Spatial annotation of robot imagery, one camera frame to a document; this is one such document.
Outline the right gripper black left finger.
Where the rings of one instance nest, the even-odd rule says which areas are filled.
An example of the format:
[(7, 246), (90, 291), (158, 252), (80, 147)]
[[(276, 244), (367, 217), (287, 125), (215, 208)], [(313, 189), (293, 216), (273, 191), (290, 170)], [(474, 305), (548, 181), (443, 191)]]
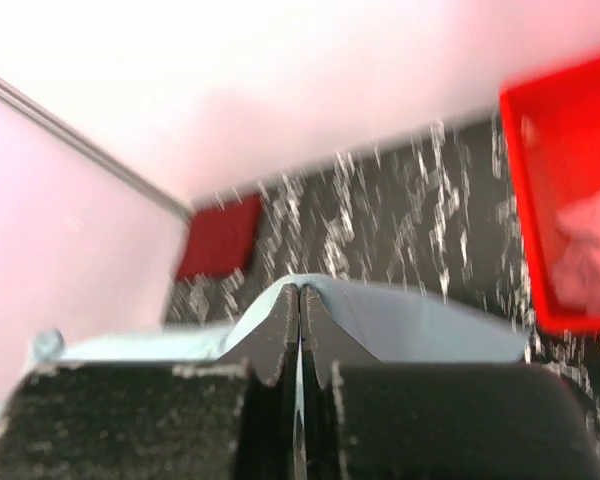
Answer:
[(264, 319), (220, 357), (241, 364), (248, 387), (240, 413), (235, 479), (294, 477), (299, 292), (285, 284)]

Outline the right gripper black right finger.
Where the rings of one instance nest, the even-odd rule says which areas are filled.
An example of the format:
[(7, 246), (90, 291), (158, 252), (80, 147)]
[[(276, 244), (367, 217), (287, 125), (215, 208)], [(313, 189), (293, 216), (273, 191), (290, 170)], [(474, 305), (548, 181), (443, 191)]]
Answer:
[(332, 365), (377, 364), (379, 360), (331, 317), (319, 291), (303, 286), (299, 293), (301, 340), (299, 360), (303, 381), (302, 425), (306, 473), (309, 479), (339, 479)]

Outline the blue-grey t-shirt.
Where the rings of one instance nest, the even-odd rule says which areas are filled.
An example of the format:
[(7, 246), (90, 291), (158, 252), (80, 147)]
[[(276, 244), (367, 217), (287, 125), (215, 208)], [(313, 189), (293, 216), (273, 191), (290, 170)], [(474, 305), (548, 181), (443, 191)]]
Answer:
[[(316, 288), (331, 317), (384, 363), (508, 363), (519, 360), (527, 333), (438, 296), (387, 284), (315, 274), (287, 275), (266, 288), (234, 324), (166, 327), (97, 335), (68, 346), (58, 329), (33, 337), (21, 373), (44, 363), (214, 362), (266, 316), (285, 284)], [(302, 367), (296, 366), (296, 419), (303, 417)]]

